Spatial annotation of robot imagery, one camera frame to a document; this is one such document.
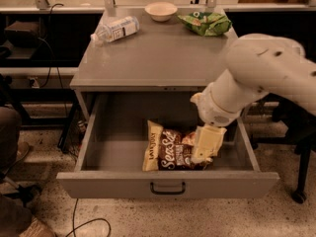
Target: gray tabletop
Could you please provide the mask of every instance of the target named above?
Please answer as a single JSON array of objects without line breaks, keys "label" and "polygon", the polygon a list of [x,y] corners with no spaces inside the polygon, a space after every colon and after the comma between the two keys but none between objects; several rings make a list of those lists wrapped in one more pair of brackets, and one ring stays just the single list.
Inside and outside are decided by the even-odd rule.
[{"label": "gray tabletop", "polygon": [[[183,8],[178,14],[196,10],[201,11]],[[136,16],[140,30],[101,46],[91,41],[71,82],[73,89],[206,86],[225,69],[225,48],[237,39],[233,29],[221,37],[200,37],[186,29],[176,15],[158,23],[143,8],[105,11],[100,23],[128,15]]]}]

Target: shoe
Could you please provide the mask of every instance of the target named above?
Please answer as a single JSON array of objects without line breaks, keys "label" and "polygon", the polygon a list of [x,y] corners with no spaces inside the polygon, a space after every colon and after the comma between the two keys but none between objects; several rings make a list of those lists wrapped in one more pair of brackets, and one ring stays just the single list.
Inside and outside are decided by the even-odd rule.
[{"label": "shoe", "polygon": [[7,175],[8,172],[11,170],[11,168],[16,165],[18,162],[23,160],[29,153],[30,151],[30,145],[28,142],[20,142],[18,144],[18,152],[17,152],[17,158],[13,164],[11,164],[9,167],[6,167],[4,169],[0,169],[0,171],[4,174]]},{"label": "shoe", "polygon": [[55,233],[43,222],[32,217],[32,223],[19,237],[55,237]]}]

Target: person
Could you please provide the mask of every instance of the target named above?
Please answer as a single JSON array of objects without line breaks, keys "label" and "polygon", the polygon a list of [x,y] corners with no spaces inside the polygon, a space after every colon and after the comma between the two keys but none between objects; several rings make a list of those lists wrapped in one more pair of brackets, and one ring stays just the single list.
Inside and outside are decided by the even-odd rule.
[{"label": "person", "polygon": [[[18,112],[0,107],[0,171],[4,175],[30,150],[27,142],[19,143],[21,125]],[[28,208],[0,194],[0,236],[53,237],[55,234]]]}]

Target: power outlet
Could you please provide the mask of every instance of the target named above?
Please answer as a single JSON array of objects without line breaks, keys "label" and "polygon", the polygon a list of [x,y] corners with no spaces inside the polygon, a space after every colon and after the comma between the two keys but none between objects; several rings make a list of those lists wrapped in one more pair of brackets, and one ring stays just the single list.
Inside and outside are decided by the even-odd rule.
[{"label": "power outlet", "polygon": [[29,77],[29,84],[31,88],[34,88],[34,89],[40,88],[40,82],[37,76]]}]

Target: green chip bag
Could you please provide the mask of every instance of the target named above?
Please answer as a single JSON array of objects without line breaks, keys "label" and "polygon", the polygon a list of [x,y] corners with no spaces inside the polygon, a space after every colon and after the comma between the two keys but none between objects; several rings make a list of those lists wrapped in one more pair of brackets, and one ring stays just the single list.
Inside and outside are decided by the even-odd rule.
[{"label": "green chip bag", "polygon": [[187,16],[179,15],[185,26],[200,36],[220,36],[231,28],[231,21],[227,16],[219,13],[194,12]]}]

